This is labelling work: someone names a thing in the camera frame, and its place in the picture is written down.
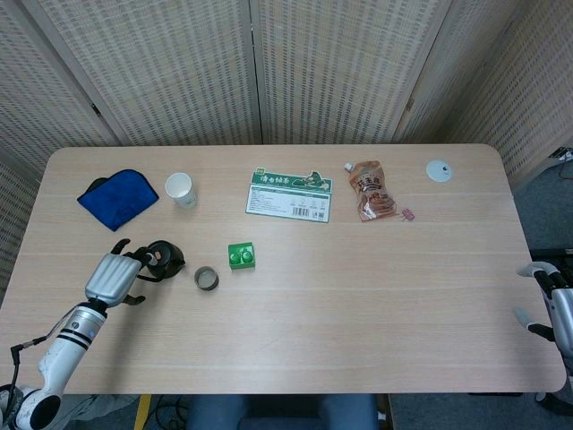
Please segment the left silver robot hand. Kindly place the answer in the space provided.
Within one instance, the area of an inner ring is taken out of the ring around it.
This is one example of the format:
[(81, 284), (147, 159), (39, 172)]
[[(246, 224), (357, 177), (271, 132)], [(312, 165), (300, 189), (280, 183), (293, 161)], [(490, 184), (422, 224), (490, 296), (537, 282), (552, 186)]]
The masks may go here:
[(97, 308), (111, 308), (120, 304), (139, 305), (145, 301), (145, 296), (134, 297), (129, 292), (140, 270), (153, 257), (148, 246), (142, 246), (135, 252), (123, 253), (130, 242), (129, 238), (118, 241), (90, 276), (85, 294), (88, 301)]

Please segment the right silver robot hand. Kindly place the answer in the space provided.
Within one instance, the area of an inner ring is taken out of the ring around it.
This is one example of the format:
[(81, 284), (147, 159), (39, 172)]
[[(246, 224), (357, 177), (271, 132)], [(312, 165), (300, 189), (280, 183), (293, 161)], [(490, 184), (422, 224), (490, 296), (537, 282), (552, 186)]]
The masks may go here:
[(548, 262), (530, 262), (517, 275), (534, 279), (540, 287), (552, 326), (534, 322), (522, 308), (513, 309), (528, 331), (556, 344), (564, 359), (573, 362), (573, 275)]

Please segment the black round pot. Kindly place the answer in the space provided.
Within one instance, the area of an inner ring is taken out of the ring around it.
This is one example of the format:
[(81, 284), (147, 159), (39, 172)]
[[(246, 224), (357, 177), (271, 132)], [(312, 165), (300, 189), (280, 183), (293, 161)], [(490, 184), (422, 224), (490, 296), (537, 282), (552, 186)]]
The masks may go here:
[(146, 247), (146, 254), (151, 256), (147, 263), (151, 276), (138, 275), (137, 278), (149, 282), (160, 282), (173, 278), (185, 265), (184, 254), (179, 247), (157, 240)]

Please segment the small grey cup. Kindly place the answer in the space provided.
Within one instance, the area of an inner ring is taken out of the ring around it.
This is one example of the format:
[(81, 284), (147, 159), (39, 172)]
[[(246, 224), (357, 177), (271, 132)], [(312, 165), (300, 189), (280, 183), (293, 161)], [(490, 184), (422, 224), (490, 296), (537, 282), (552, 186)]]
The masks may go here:
[(218, 286), (218, 273), (210, 266), (202, 266), (194, 273), (195, 285), (202, 291), (211, 291)]

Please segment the blue folded cloth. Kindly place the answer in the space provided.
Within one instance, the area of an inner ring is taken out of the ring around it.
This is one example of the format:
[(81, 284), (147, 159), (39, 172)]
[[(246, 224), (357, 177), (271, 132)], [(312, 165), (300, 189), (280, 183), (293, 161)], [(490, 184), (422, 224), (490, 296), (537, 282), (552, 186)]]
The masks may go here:
[(157, 192), (142, 173), (124, 169), (109, 176), (98, 188), (86, 190), (77, 202), (105, 227), (117, 231), (158, 199)]

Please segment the white paper cup, leaf print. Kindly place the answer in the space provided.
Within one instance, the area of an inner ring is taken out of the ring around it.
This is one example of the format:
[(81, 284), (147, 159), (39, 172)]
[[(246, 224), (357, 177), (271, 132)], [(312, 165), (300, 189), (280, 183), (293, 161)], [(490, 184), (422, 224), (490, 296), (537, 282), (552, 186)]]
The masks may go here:
[(169, 176), (165, 182), (165, 191), (168, 197), (181, 207), (191, 208), (196, 204), (192, 178), (184, 172)]

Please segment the green building block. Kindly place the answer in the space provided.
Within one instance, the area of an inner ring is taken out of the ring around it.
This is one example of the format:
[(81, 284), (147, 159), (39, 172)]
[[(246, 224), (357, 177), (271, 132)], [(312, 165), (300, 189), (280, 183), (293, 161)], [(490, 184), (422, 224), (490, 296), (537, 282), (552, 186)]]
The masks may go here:
[(231, 244), (227, 248), (231, 270), (250, 269), (255, 266), (255, 253), (252, 242)]

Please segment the yellow bar under table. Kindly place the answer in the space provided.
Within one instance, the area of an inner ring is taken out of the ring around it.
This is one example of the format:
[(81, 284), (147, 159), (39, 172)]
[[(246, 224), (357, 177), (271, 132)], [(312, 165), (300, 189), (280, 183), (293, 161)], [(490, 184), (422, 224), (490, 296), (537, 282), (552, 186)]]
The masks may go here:
[(142, 394), (140, 396), (133, 430), (144, 430), (150, 413), (151, 400), (151, 394)]

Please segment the green and white printed card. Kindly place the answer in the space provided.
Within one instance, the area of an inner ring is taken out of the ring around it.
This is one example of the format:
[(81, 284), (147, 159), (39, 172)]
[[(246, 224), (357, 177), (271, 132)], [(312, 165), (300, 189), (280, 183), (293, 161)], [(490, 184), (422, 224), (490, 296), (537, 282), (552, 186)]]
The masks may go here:
[(295, 176), (257, 168), (252, 173), (245, 212), (328, 223), (332, 189), (332, 180), (315, 170)]

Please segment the white round grommet cover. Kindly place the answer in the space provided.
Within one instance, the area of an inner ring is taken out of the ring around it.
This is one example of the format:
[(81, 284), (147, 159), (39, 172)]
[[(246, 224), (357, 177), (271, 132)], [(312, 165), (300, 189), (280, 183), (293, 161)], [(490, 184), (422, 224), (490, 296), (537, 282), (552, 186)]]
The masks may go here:
[(426, 165), (426, 174), (434, 182), (446, 183), (453, 177), (453, 169), (443, 160), (432, 160)]

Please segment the blue robot body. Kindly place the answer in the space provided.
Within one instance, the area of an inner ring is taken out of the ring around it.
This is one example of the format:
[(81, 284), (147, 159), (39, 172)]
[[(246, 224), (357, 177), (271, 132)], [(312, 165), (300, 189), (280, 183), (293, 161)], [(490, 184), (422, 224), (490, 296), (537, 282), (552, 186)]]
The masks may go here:
[(373, 394), (202, 394), (186, 430), (379, 430), (379, 420)]

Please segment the woven folding screen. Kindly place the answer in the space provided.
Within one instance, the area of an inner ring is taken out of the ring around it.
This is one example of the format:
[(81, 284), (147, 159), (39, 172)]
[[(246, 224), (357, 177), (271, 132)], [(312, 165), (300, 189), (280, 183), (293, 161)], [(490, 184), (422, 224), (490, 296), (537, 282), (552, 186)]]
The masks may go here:
[(0, 0), (0, 305), (61, 149), (422, 142), (573, 156), (573, 0)]

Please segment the brown spouted drink pouch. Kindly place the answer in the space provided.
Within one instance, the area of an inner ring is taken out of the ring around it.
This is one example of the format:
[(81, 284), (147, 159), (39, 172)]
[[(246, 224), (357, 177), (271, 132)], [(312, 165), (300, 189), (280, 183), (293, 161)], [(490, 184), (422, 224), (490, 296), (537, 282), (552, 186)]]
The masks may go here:
[(387, 190), (384, 171), (378, 160), (346, 163), (344, 169), (349, 174), (349, 184), (355, 190), (362, 222), (397, 214), (397, 204)]

